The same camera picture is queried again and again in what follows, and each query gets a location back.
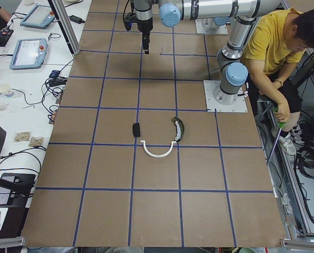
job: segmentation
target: black hair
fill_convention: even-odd
[[[314,48],[314,9],[296,17],[293,24],[298,26],[296,37],[306,42],[308,47]]]

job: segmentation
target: white mounting plate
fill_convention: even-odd
[[[215,87],[220,85],[221,81],[217,80],[205,80],[205,97],[206,107],[208,112],[248,112],[244,96],[238,96],[233,104],[224,105],[220,104],[213,97],[213,91]],[[242,88],[239,89],[238,94],[242,94]]]
[[[206,30],[202,24],[203,20],[195,20],[195,27],[197,29],[197,34],[208,34],[208,35],[228,35],[226,25],[220,26],[216,30]]]

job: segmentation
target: robotic arm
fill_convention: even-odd
[[[153,28],[152,5],[159,6],[161,22],[172,27],[180,20],[198,18],[235,17],[235,24],[227,44],[219,51],[217,61],[222,73],[220,89],[214,97],[221,104],[232,104],[240,86],[246,81],[248,71],[239,62],[242,50],[251,37],[258,17],[273,11],[280,0],[130,0],[132,12],[125,19],[127,30],[131,23],[137,23],[142,32],[142,44],[146,54],[149,35]]]

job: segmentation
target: blue joint cap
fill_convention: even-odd
[[[159,8],[159,17],[163,25],[173,27],[180,21],[180,10],[174,4],[163,4]]]
[[[229,17],[214,17],[213,21],[216,25],[222,26],[227,24],[230,21]]]
[[[245,83],[248,76],[248,70],[240,62],[231,63],[226,70],[226,78],[233,86],[241,86]]]

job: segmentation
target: yellow shirt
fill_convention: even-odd
[[[248,67],[249,59],[265,61],[264,73],[270,75],[278,71],[284,62],[298,63],[304,52],[290,51],[283,38],[283,25],[288,13],[297,13],[291,8],[264,15],[246,45],[240,62]]]

